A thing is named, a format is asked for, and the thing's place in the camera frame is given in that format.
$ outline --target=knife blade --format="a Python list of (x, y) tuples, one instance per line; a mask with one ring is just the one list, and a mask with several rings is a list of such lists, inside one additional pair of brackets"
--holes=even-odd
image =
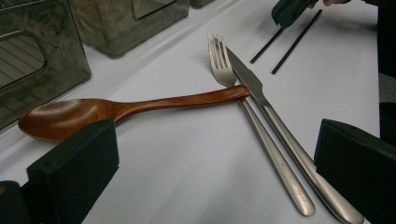
[(343, 223), (363, 223), (364, 216), (359, 213), (337, 190), (322, 176), (317, 174), (316, 166), (306, 151), (297, 142), (289, 129), (275, 112), (262, 92), (262, 83), (230, 49), (227, 49), (231, 66), (238, 78), (250, 88), (251, 96), (264, 117), (271, 124), (276, 135), (303, 172), (305, 178), (315, 190), (319, 198), (330, 211)]

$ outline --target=metal container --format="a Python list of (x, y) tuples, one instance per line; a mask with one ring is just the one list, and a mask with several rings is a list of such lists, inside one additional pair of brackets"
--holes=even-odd
[(81, 40), (110, 58), (189, 15), (190, 0), (70, 0)]
[(0, 1), (0, 129), (90, 77), (66, 0)]

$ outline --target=spoon handle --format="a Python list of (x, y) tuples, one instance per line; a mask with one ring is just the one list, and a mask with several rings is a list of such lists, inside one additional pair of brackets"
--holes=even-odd
[(238, 85), (220, 91), (210, 91), (195, 95), (178, 96), (133, 103), (119, 103), (115, 122), (129, 116), (151, 110), (181, 108), (181, 107), (204, 107), (211, 105), (222, 105), (236, 102), (247, 98), (250, 91), (245, 85)]

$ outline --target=black foam block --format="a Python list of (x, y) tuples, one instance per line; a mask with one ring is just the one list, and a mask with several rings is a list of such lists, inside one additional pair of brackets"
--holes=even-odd
[(31, 224), (20, 185), (14, 181), (0, 181), (0, 223)]
[(81, 223), (119, 168), (114, 121), (90, 124), (27, 168), (43, 223)]
[(324, 119), (317, 172), (372, 223), (396, 223), (396, 147), (354, 126)]

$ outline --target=stainless steel cutlery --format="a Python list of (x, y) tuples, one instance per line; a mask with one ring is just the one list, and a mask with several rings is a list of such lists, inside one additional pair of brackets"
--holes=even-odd
[[(221, 37), (209, 37), (209, 58), (212, 65), (213, 75), (218, 83), (231, 87), (236, 82), (236, 76), (233, 73), (230, 61), (227, 55), (227, 49), (224, 45), (224, 40)], [(286, 191), (291, 200), (296, 206), (297, 210), (303, 216), (312, 216), (315, 214), (315, 206), (301, 185), (297, 176), (291, 170), (287, 161), (280, 153), (276, 144), (272, 140), (269, 133), (265, 130), (256, 113), (251, 108), (247, 100), (240, 101), (241, 105), (246, 109), (247, 115), (250, 118), (262, 146), (269, 156), (276, 172), (282, 181)]]

